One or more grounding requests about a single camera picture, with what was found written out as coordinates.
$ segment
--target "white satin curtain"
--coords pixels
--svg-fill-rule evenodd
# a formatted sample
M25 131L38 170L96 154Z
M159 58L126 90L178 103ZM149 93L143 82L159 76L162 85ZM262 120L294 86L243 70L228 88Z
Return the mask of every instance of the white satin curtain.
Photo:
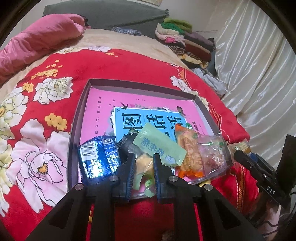
M217 32L215 66L227 83L222 101L250 134L253 152L275 168L287 134L296 134L296 55L251 0L236 1Z

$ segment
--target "pink blanket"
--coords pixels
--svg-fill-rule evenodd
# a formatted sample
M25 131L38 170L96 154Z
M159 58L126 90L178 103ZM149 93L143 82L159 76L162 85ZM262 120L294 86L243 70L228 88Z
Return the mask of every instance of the pink blanket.
M84 29L83 17L76 14L52 14L38 19L0 52L0 86L26 65L79 37Z

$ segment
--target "flower center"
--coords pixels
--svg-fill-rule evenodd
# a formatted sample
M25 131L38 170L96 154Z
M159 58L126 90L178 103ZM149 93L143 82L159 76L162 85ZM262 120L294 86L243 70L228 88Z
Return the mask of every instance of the flower center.
M6 107L5 106L1 106L0 107L0 117L2 117L6 112Z
M48 174L48 164L47 163L43 163L43 166L42 167L38 167L38 173L40 174Z

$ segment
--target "barcode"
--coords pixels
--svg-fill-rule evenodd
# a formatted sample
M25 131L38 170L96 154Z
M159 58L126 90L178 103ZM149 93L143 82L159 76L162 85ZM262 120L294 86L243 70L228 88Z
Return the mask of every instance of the barcode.
M103 139L103 144L110 144L110 143L111 143L110 138L108 138L108 139Z
M81 159L89 161L97 158L94 141L86 143L80 147Z

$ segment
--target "metal screw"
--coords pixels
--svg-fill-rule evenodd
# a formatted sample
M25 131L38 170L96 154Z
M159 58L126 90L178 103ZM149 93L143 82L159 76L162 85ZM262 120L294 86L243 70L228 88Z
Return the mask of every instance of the metal screw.
M77 190L77 191L80 191L80 190L82 190L84 188L84 186L83 186L83 184L81 184L81 183L79 183L79 184L77 184L76 186L75 186L75 189Z
M176 181L178 181L178 177L177 177L177 176L170 176L168 179L169 179L171 182L176 182Z
M211 184L205 184L204 185L205 190L207 191L212 191L213 190L213 186Z
M118 180L118 176L113 175L113 176L109 177L109 180L110 180L111 182L116 182L116 181Z

